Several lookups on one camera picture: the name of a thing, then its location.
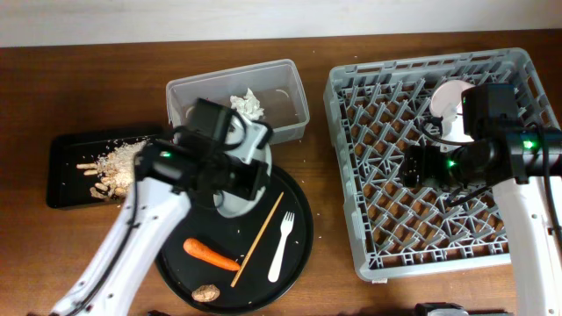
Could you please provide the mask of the grey plate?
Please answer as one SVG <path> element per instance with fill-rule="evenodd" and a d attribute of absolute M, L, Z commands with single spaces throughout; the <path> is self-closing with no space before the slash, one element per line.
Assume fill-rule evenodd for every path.
<path fill-rule="evenodd" d="M 265 184 L 257 191 L 253 200 L 246 200 L 237 197 L 234 194 L 218 191 L 213 195 L 213 203 L 218 213 L 227 219 L 237 218 L 250 212 L 262 199 L 267 187 L 270 184 L 270 175 L 272 171 L 272 154 L 270 145 L 267 144 L 264 149 L 257 149 L 253 158 L 267 164 L 267 176 Z"/>

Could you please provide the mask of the pink bowl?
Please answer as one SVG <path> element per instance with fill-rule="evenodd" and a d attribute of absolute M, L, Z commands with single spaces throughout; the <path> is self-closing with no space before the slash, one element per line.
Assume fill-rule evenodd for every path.
<path fill-rule="evenodd" d="M 441 84 L 431 97 L 429 111 L 433 117 L 442 119 L 441 138 L 453 142 L 472 141 L 465 135 L 463 123 L 462 93 L 473 84 L 460 80 L 451 80 Z"/>

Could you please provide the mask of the white tissue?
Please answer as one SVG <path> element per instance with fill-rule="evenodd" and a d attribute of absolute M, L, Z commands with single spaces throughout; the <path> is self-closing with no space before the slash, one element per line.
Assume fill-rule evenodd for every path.
<path fill-rule="evenodd" d="M 250 88 L 247 88 L 244 97 L 231 96 L 229 101 L 232 109 L 249 120 L 258 120 L 264 116 L 264 108 Z"/>

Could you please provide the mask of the rice and peanut shells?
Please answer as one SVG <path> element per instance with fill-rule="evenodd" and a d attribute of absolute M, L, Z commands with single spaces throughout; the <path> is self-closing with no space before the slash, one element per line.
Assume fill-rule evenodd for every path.
<path fill-rule="evenodd" d="M 145 140 L 125 143 L 109 154 L 101 154 L 95 162 L 76 164 L 85 176 L 97 177 L 90 187 L 90 195 L 103 200 L 125 198 L 134 180 L 133 158 L 146 144 Z"/>

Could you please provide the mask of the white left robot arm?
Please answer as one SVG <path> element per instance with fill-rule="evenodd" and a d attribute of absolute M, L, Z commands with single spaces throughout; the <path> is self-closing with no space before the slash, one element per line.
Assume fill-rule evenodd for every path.
<path fill-rule="evenodd" d="M 180 143 L 172 142 L 172 135 Z M 225 218 L 252 210 L 272 169 L 269 125 L 245 118 L 176 127 L 133 158 L 121 212 L 53 315 L 125 315 L 152 262 L 196 200 L 210 196 Z"/>

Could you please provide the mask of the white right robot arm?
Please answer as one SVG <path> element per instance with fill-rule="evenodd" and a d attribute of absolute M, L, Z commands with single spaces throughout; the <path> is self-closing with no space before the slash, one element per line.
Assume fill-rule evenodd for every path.
<path fill-rule="evenodd" d="M 491 191 L 508 236 L 521 315 L 561 313 L 561 132 L 516 128 L 445 153 L 413 145 L 400 180 L 453 208 Z"/>

